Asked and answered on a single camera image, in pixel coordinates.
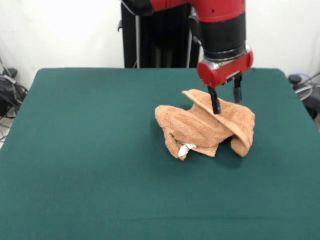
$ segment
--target white wall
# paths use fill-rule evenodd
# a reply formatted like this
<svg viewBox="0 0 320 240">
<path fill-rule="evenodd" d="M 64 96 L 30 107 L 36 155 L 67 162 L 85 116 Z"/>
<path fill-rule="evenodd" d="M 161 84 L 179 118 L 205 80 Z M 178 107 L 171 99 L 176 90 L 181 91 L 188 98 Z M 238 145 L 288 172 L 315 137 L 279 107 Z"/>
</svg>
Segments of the white wall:
<svg viewBox="0 0 320 240">
<path fill-rule="evenodd" d="M 319 0 L 247 0 L 254 66 L 320 71 L 319 9 Z M 123 68 L 120 20 L 119 0 L 0 0 L 0 54 L 27 87 L 41 68 Z"/>
</svg>

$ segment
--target towel fold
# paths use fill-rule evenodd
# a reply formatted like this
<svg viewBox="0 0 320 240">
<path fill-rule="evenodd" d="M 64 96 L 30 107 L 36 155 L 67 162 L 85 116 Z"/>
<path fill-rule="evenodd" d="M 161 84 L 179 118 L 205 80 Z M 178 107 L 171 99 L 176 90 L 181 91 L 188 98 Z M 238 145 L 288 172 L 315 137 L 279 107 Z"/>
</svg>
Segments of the towel fold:
<svg viewBox="0 0 320 240">
<path fill-rule="evenodd" d="M 190 110 L 164 105 L 155 110 L 173 157 L 184 161 L 189 149 L 215 157 L 219 144 L 231 137 L 231 147 L 238 155 L 245 157 L 249 153 L 256 120 L 249 108 L 219 99 L 222 112 L 215 115 L 208 93 L 195 89 L 182 93 L 194 102 Z"/>
</svg>

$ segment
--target floor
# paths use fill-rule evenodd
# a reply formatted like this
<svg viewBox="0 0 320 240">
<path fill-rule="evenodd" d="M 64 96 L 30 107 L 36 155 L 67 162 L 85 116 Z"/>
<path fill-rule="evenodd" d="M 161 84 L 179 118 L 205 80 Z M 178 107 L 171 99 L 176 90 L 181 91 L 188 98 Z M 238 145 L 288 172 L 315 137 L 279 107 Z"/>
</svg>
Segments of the floor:
<svg viewBox="0 0 320 240">
<path fill-rule="evenodd" d="M 320 130 L 320 114 L 318 115 L 318 117 L 315 119 L 315 123 L 317 124 L 319 130 Z"/>
<path fill-rule="evenodd" d="M 13 124 L 13 119 L 3 118 L 0 121 L 0 149 L 2 148 L 4 142 L 5 142 L 5 136 L 7 136 L 10 132 L 10 128 Z"/>
</svg>

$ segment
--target green tablecloth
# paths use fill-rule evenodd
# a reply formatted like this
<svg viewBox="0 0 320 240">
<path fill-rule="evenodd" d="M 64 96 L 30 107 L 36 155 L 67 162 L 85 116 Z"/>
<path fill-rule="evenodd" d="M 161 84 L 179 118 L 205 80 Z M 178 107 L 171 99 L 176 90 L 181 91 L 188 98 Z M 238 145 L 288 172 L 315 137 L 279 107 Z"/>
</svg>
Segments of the green tablecloth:
<svg viewBox="0 0 320 240">
<path fill-rule="evenodd" d="M 319 239 L 319 131 L 282 72 L 242 85 L 249 155 L 181 162 L 154 110 L 192 106 L 194 69 L 41 70 L 0 152 L 0 239 Z"/>
</svg>

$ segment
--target black stand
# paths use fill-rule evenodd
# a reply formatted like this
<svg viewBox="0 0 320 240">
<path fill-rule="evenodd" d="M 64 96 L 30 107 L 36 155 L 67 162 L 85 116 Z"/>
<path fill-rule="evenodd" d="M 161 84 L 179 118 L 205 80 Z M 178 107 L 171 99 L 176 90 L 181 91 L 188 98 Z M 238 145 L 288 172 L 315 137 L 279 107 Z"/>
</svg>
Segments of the black stand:
<svg viewBox="0 0 320 240">
<path fill-rule="evenodd" d="M 125 68 L 197 67 L 200 46 L 190 34 L 190 5 L 143 17 L 123 4 L 121 11 Z"/>
</svg>

